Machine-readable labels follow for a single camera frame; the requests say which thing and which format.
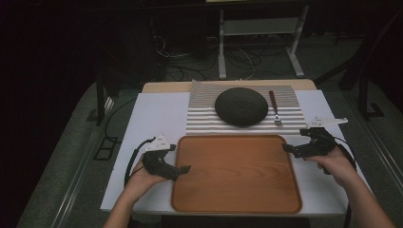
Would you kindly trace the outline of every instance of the gray floor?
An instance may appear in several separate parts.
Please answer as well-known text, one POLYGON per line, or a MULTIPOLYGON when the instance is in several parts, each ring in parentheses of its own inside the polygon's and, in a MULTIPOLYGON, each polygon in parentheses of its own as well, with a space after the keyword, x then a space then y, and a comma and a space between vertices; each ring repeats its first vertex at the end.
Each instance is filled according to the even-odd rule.
MULTIPOLYGON (((261 64, 255 67, 255 73, 250 80, 296 78, 285 54, 289 39, 276 36, 271 39, 259 39, 259 43, 241 41, 241 45, 237 45, 238 42, 228 41, 230 45, 226 52, 226 56, 230 58, 226 63, 228 80, 245 79, 253 72, 249 60, 238 48, 247 53, 253 63, 258 62, 259 58, 256 58, 256 55, 260 54, 261 64), (232 54, 240 60, 231 58, 232 54)), ((305 78, 314 80, 348 60, 356 52, 360 42, 360 40, 341 40, 336 45, 333 35, 302 38, 297 49, 297 57, 305 72, 305 78)), ((182 53, 171 53, 173 56, 180 54, 182 53)), ((171 63, 175 65, 167 69, 166 80, 181 79, 182 71, 178 66, 194 69, 183 70, 185 81, 202 80, 203 77, 217 80, 218 68, 215 56, 212 54, 203 60, 193 56, 172 57, 171 63)), ((396 178, 401 177, 396 167, 403 166, 403 155, 400 152, 402 113, 389 102, 376 85, 370 84, 369 102, 377 103, 385 113, 385 117, 364 121, 357 112, 356 88, 352 91, 340 91, 337 87, 342 73, 320 84, 318 89, 325 94, 335 116, 346 117, 349 120, 340 127, 356 152, 358 164, 380 204, 397 226, 403 227, 403 218, 400 216, 403 212, 403 192, 396 178), (385 159, 385 154, 391 155, 393 160, 385 159), (390 168, 385 161, 395 162, 396 166, 392 165, 390 168)), ((20 219, 19 227, 102 226, 108 213, 102 212, 99 208, 119 152, 119 145, 117 144, 113 150, 109 161, 95 161, 93 156, 100 147, 109 118, 107 134, 117 136, 119 140, 123 138, 138 92, 140 91, 122 90, 119 97, 112 98, 113 106, 106 110, 106 120, 97 126, 95 122, 86 119, 91 110, 96 109, 95 86, 88 89, 77 104, 48 167, 20 219)), ((310 218, 310 221, 313 228, 334 228, 342 227, 343 217, 310 218)))

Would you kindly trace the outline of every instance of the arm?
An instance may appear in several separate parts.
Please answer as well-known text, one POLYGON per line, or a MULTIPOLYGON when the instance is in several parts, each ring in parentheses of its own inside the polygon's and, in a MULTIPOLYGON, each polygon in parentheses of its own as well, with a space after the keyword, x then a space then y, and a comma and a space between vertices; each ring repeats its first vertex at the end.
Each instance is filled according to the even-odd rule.
POLYGON ((142 158, 143 157, 140 158, 140 161, 134 167, 133 173, 126 184, 124 191, 116 200, 116 203, 104 224, 104 228, 127 228, 134 203, 156 183, 166 181, 165 178, 149 174, 143 168, 143 163, 141 162, 142 158))
POLYGON ((395 227, 338 147, 327 156, 314 156, 306 160, 317 162, 319 168, 326 167, 344 188, 359 227, 395 227))

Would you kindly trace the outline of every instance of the black cable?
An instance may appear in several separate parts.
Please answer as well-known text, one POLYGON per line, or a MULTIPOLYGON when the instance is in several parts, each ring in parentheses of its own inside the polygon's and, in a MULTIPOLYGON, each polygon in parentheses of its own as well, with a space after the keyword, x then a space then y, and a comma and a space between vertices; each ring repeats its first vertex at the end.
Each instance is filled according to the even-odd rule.
POLYGON ((279 52, 276 52, 276 53, 273 53, 273 54, 263 54, 263 52, 264 52, 266 49, 268 49, 268 48, 270 47, 270 43, 271 43, 272 37, 273 37, 273 36, 270 37, 270 39, 269 39, 269 41, 268 41, 268 44, 267 44, 267 47, 264 48, 264 49, 259 53, 259 56, 266 56, 266 57, 270 57, 270 56, 279 56, 281 53, 283 53, 283 52, 285 51, 285 49, 286 49, 287 46, 288 46, 287 41, 284 42, 283 47, 280 49, 279 52))
POLYGON ((185 67, 185 66, 178 66, 178 65, 175 65, 175 64, 168 64, 168 66, 170 66, 170 67, 176 67, 176 68, 181 68, 181 69, 186 69, 186 70, 190 70, 190 71, 193 71, 193 72, 197 72, 197 73, 199 73, 199 74, 203 77, 203 79, 204 79, 205 81, 207 81, 207 77, 206 77, 203 73, 201 73, 201 70, 196 70, 196 69, 189 68, 189 67, 185 67))
MULTIPOLYGON (((356 159, 355 159, 355 152, 353 151, 353 148, 352 148, 345 140, 342 140, 342 139, 340 139, 340 138, 338 138, 338 137, 334 137, 334 138, 335 138, 336 140, 339 140, 339 141, 342 141, 342 142, 346 143, 346 145, 349 146, 350 151, 351 151, 352 154, 353 154, 353 161, 354 161, 354 164, 355 164, 355 165, 353 165, 353 168, 354 168, 355 171, 356 171, 356 159)), ((349 202, 349 204, 347 205, 346 217, 344 218, 343 228, 348 228, 348 227, 350 226, 350 221, 351 221, 351 218, 352 218, 352 213, 353 213, 353 211, 352 211, 352 208, 351 208, 350 202, 349 202)))
POLYGON ((258 56, 257 54, 255 54, 255 53, 253 53, 253 52, 251 52, 251 51, 248 51, 248 50, 245 49, 245 48, 239 48, 239 47, 233 47, 233 48, 234 48, 234 50, 239 50, 239 51, 242 50, 242 51, 244 52, 244 53, 242 52, 242 57, 239 57, 239 56, 237 56, 236 54, 234 54, 232 50, 226 50, 227 53, 232 54, 233 58, 234 58, 235 60, 237 60, 238 62, 245 63, 245 62, 247 61, 248 64, 246 64, 246 65, 250 65, 248 58, 244 58, 244 57, 245 57, 245 54, 247 54, 248 57, 249 57, 249 59, 250 59, 252 62, 253 62, 253 60, 258 59, 258 61, 257 61, 256 63, 253 63, 254 66, 259 66, 259 65, 261 64, 261 58, 260 58, 260 56, 258 56))
POLYGON ((272 41, 272 38, 273 38, 273 36, 270 36, 269 40, 267 41, 267 46, 261 49, 261 51, 260 51, 260 53, 258 54, 258 56, 261 56, 261 55, 263 54, 263 52, 264 52, 267 48, 269 48, 270 42, 272 41))
POLYGON ((122 143, 121 141, 116 141, 115 139, 113 139, 113 137, 112 137, 112 138, 109 137, 109 136, 107 135, 107 128, 108 128, 108 126, 109 126, 109 123, 110 123, 110 120, 112 119, 112 117, 113 117, 119 110, 121 110, 124 106, 126 106, 126 105, 132 103, 132 102, 135 101, 135 100, 136 100, 136 99, 132 99, 132 100, 130 100, 130 101, 128 101, 128 102, 122 104, 120 107, 118 107, 118 108, 110 115, 109 119, 107 119, 106 126, 105 126, 105 139, 109 140, 109 141, 112 142, 112 143, 122 143))
POLYGON ((176 68, 176 69, 178 69, 180 72, 181 72, 181 79, 179 79, 179 80, 177 80, 173 75, 172 75, 172 73, 170 73, 170 72, 166 72, 166 75, 168 75, 168 76, 170 76, 175 82, 181 82, 182 80, 183 80, 183 78, 184 78, 184 76, 186 75, 186 73, 183 71, 183 69, 181 69, 181 68, 178 68, 178 67, 175 67, 175 66, 171 66, 171 67, 173 67, 173 68, 176 68))
MULTIPOLYGON (((229 62, 230 64, 232 64, 234 67, 238 67, 238 68, 241 68, 241 69, 251 69, 251 68, 253 68, 247 58, 245 59, 245 58, 238 57, 237 55, 235 55, 235 54, 234 54, 232 51, 230 51, 230 50, 226 50, 225 52, 230 54, 229 56, 226 56, 225 59, 228 60, 228 62, 229 62), (237 65, 237 64, 235 64, 235 63, 233 62, 233 60, 238 61, 238 62, 240 62, 240 63, 242 63, 242 64, 244 64, 244 65, 247 65, 247 67, 243 67, 243 66, 237 65)), ((251 62, 252 62, 252 64, 253 64, 254 67, 261 64, 261 58, 260 58, 260 57, 256 57, 256 58, 259 59, 259 61, 258 61, 257 63, 252 62, 252 59, 254 59, 254 58, 250 58, 250 60, 251 60, 251 62)))
POLYGON ((127 169, 126 169, 126 172, 125 172, 125 185, 127 184, 128 180, 129 180, 129 178, 130 178, 130 176, 131 176, 131 175, 130 175, 131 166, 133 166, 133 162, 134 162, 134 160, 136 159, 137 154, 139 154, 139 150, 143 147, 143 145, 145 145, 146 143, 151 143, 151 142, 153 142, 154 140, 155 140, 155 138, 152 138, 152 139, 149 139, 149 140, 146 140, 146 141, 142 142, 142 143, 133 151, 133 154, 131 155, 130 161, 128 162, 127 169))
MULTIPOLYGON (((197 71, 206 71, 206 70, 209 70, 209 69, 211 69, 211 68, 213 68, 214 67, 214 65, 216 64, 216 62, 217 62, 217 56, 216 55, 214 55, 215 57, 214 57, 214 59, 213 59, 213 63, 210 65, 210 66, 208 66, 207 68, 202 68, 202 69, 193 69, 193 70, 197 70, 197 71)), ((171 64, 171 65, 174 65, 174 66, 177 66, 178 64, 190 64, 190 63, 195 63, 195 62, 187 62, 187 63, 181 63, 181 62, 179 62, 179 63, 177 63, 177 62, 175 62, 175 61, 169 61, 169 64, 171 64)))
POLYGON ((350 151, 351 151, 352 154, 353 154, 353 161, 354 161, 354 163, 356 163, 355 152, 354 152, 353 148, 352 148, 345 140, 342 140, 342 139, 340 139, 340 138, 338 138, 338 137, 334 137, 334 138, 335 138, 336 140, 339 140, 339 141, 342 141, 342 142, 346 143, 346 145, 349 146, 349 149, 350 149, 350 151))
POLYGON ((144 166, 142 166, 142 167, 140 167, 140 168, 134 170, 133 173, 130 174, 130 178, 131 178, 131 176, 133 176, 133 174, 139 172, 142 168, 144 168, 144 166))
MULTIPOLYGON (((210 56, 212 54, 214 54, 215 52, 211 52, 206 54, 207 56, 210 56)), ((193 64, 193 63, 197 63, 200 62, 202 60, 204 60, 206 57, 203 56, 193 56, 192 54, 185 54, 183 56, 179 55, 179 56, 170 56, 169 57, 169 62, 170 63, 174 63, 174 64, 193 64)))

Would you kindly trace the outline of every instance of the metal frame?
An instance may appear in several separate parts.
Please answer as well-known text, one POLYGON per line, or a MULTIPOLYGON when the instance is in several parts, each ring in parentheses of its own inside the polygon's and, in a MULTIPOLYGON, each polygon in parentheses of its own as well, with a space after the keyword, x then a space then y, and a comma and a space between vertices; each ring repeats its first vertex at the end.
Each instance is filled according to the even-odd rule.
MULTIPOLYGON (((293 33, 294 34, 294 39, 290 47, 286 49, 288 58, 291 62, 291 65, 293 66, 294 72, 296 73, 297 78, 303 78, 305 75, 302 71, 302 68, 299 64, 299 61, 296 56, 296 50, 298 46, 298 42, 300 39, 300 36, 302 34, 302 30, 305 24, 306 20, 306 15, 308 14, 309 6, 304 6, 302 8, 301 14, 299 18, 297 19, 297 24, 295 29, 287 29, 287 28, 282 28, 281 30, 270 30, 270 28, 267 28, 266 31, 262 31, 261 28, 256 28, 255 31, 252 29, 248 28, 248 31, 245 31, 244 33, 241 33, 239 30, 237 32, 232 32, 229 28, 225 26, 225 21, 224 21, 224 12, 223 9, 220 10, 220 51, 219 51, 219 77, 220 80, 226 80, 226 69, 225 69, 225 56, 224 56, 224 49, 223 49, 223 39, 224 36, 228 35, 240 35, 240 34, 276 34, 276 33, 293 33)), ((289 23, 295 22, 295 18, 285 18, 279 21, 279 19, 257 19, 257 20, 248 20, 249 22, 259 22, 262 23, 263 25, 274 25, 275 23, 278 23, 278 27, 287 27, 285 26, 287 24, 287 21, 289 23)), ((228 21, 231 23, 231 28, 234 27, 237 23, 239 24, 244 24, 245 20, 238 20, 238 21, 228 21)))

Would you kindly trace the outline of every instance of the wire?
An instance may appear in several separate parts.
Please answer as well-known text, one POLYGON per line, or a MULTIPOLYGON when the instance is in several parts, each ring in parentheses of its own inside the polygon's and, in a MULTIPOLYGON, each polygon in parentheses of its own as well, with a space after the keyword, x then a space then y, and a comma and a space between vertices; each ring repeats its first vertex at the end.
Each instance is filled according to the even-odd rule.
POLYGON ((128 102, 122 104, 120 107, 118 107, 118 108, 110 115, 110 117, 107 119, 106 126, 105 126, 105 139, 109 140, 109 141, 112 142, 112 143, 122 143, 122 142, 115 141, 113 138, 109 137, 108 134, 107 134, 107 128, 109 127, 109 123, 110 123, 110 120, 112 120, 112 117, 113 117, 119 110, 121 110, 124 106, 126 106, 126 105, 132 103, 132 102, 135 101, 135 100, 136 100, 136 99, 132 99, 132 100, 130 100, 130 101, 128 101, 128 102))
POLYGON ((351 151, 352 154, 353 154, 353 161, 356 162, 355 152, 354 152, 353 148, 352 148, 345 140, 342 140, 342 139, 340 139, 340 138, 338 138, 338 137, 334 137, 334 138, 335 138, 336 140, 339 140, 339 141, 342 141, 342 142, 346 143, 346 145, 349 146, 350 151, 351 151))
POLYGON ((207 77, 203 73, 201 73, 201 70, 196 70, 196 69, 193 69, 193 68, 189 68, 189 67, 185 67, 185 66, 178 66, 178 65, 174 65, 174 64, 168 64, 168 65, 170 67, 176 67, 176 68, 180 68, 180 69, 187 69, 187 70, 190 70, 190 71, 193 71, 193 72, 197 72, 203 77, 203 79, 205 81, 207 81, 207 77))
POLYGON ((164 39, 163 37, 161 37, 161 36, 154 36, 154 38, 157 38, 157 39, 160 39, 160 40, 163 41, 163 47, 161 47, 161 49, 159 49, 159 50, 156 49, 155 51, 157 51, 157 53, 159 53, 159 54, 162 55, 163 57, 168 58, 168 57, 169 57, 169 53, 166 52, 166 51, 164 51, 165 46, 166 46, 165 39, 164 39))
MULTIPOLYGON (((231 46, 231 45, 225 45, 226 48, 235 48, 237 50, 240 50, 240 47, 238 46, 231 46)), ((239 62, 245 62, 245 58, 244 57, 238 57, 236 54, 234 54, 232 51, 230 50, 226 50, 227 52, 229 52, 233 58, 239 62)), ((249 57, 250 60, 258 60, 256 63, 254 63, 255 66, 258 66, 261 64, 261 57, 259 54, 254 53, 253 51, 251 51, 250 49, 246 50, 246 47, 242 47, 242 50, 244 53, 248 52, 248 55, 252 55, 253 57, 249 57)))
POLYGON ((184 53, 184 54, 177 54, 177 55, 169 55, 169 58, 182 58, 191 56, 192 53, 184 53))
MULTIPOLYGON (((245 63, 246 60, 247 60, 247 58, 246 58, 246 59, 245 59, 245 58, 240 58, 240 57, 238 57, 236 54, 234 54, 234 52, 231 51, 231 50, 226 50, 225 53, 226 53, 226 54, 229 54, 229 55, 226 56, 227 58, 225 58, 225 59, 228 59, 228 61, 229 61, 233 66, 238 67, 238 68, 242 68, 242 69, 251 69, 251 67, 250 67, 250 66, 251 66, 250 62, 248 61, 247 63, 245 63), (237 62, 239 62, 239 63, 241 63, 241 64, 243 64, 243 65, 247 65, 247 67, 237 65, 237 64, 235 64, 235 63, 233 62, 233 60, 234 60, 234 61, 237 61, 237 62)), ((258 61, 257 61, 256 63, 253 63, 253 61, 252 61, 253 65, 254 65, 255 67, 258 66, 258 65, 260 65, 261 62, 262 62, 261 58, 260 58, 259 56, 257 56, 257 55, 255 55, 255 57, 252 57, 252 58, 249 58, 249 59, 250 59, 251 61, 254 60, 254 59, 258 59, 258 61)))
POLYGON ((144 168, 144 166, 142 166, 142 167, 140 167, 140 168, 134 170, 133 173, 130 174, 130 178, 131 178, 131 176, 133 176, 133 174, 139 172, 142 168, 144 168))
POLYGON ((137 155, 139 154, 139 150, 143 147, 143 145, 145 145, 146 143, 151 143, 154 140, 155 140, 155 138, 152 138, 152 139, 149 139, 149 140, 146 140, 146 141, 140 143, 140 145, 133 151, 133 154, 131 155, 130 161, 128 162, 127 169, 126 169, 126 172, 125 172, 125 185, 127 184, 130 176, 133 173, 135 173, 135 172, 140 170, 140 168, 139 168, 136 171, 134 171, 132 174, 130 174, 131 166, 133 166, 133 162, 136 159, 137 155))
POLYGON ((178 67, 175 67, 175 66, 172 66, 172 67, 178 69, 178 70, 181 72, 181 74, 182 74, 181 79, 177 80, 177 79, 172 75, 172 73, 166 72, 166 75, 170 76, 175 82, 181 82, 181 81, 183 80, 183 78, 184 78, 185 75, 186 75, 186 77, 188 76, 188 74, 187 74, 186 72, 184 72, 183 69, 178 68, 178 67))
MULTIPOLYGON (((280 49, 280 51, 278 51, 278 52, 276 52, 276 53, 273 53, 273 54, 264 54, 264 52, 272 45, 272 40, 273 40, 274 37, 275 37, 274 35, 268 36, 269 40, 267 41, 267 46, 265 46, 258 54, 254 53, 254 52, 251 51, 251 50, 249 50, 249 51, 247 52, 248 55, 249 55, 249 57, 250 57, 250 55, 253 55, 253 57, 250 57, 250 58, 249 58, 251 62, 254 62, 255 59, 258 59, 258 62, 257 62, 257 63, 256 63, 256 62, 253 63, 254 67, 256 67, 256 66, 258 66, 258 65, 261 64, 261 62, 262 62, 261 57, 264 57, 264 56, 266 56, 266 57, 274 56, 274 57, 275 57, 274 61, 272 61, 272 64, 271 64, 271 66, 272 66, 273 63, 278 59, 279 55, 282 54, 282 53, 285 53, 285 51, 286 51, 285 47, 287 46, 287 39, 281 37, 281 38, 284 40, 284 42, 283 42, 283 43, 284 43, 284 47, 282 47, 282 48, 280 49)), ((242 62, 242 63, 244 63, 245 60, 244 60, 244 59, 241 59, 241 58, 239 58, 239 57, 237 57, 232 51, 228 51, 228 54, 229 54, 229 55, 228 55, 228 57, 226 58, 226 60, 227 60, 230 64, 232 64, 233 66, 238 67, 238 68, 243 68, 243 69, 250 69, 250 68, 251 68, 251 67, 240 66, 240 65, 234 63, 234 60, 235 60, 235 61, 238 61, 238 62, 242 62)), ((285 73, 287 73, 287 72, 289 72, 289 71, 291 71, 291 70, 288 69, 287 71, 285 71, 285 72, 283 72, 283 73, 277 73, 277 72, 275 72, 275 71, 267 71, 267 72, 272 72, 272 73, 274 73, 274 74, 283 75, 283 74, 285 74, 285 73)))
POLYGON ((251 67, 252 67, 252 74, 249 76, 249 77, 247 77, 245 80, 249 80, 250 78, 252 78, 254 75, 255 75, 255 65, 252 63, 252 61, 251 61, 251 59, 249 58, 249 55, 247 55, 246 53, 245 53, 245 51, 243 51, 242 49, 240 49, 239 47, 235 47, 235 48, 237 48, 240 52, 242 52, 245 56, 246 56, 246 58, 248 59, 248 61, 249 61, 249 63, 251 64, 251 67))
POLYGON ((193 63, 200 62, 202 60, 202 58, 200 58, 200 57, 192 58, 191 53, 179 54, 177 56, 178 57, 169 58, 169 62, 174 63, 174 64, 193 64, 193 63))

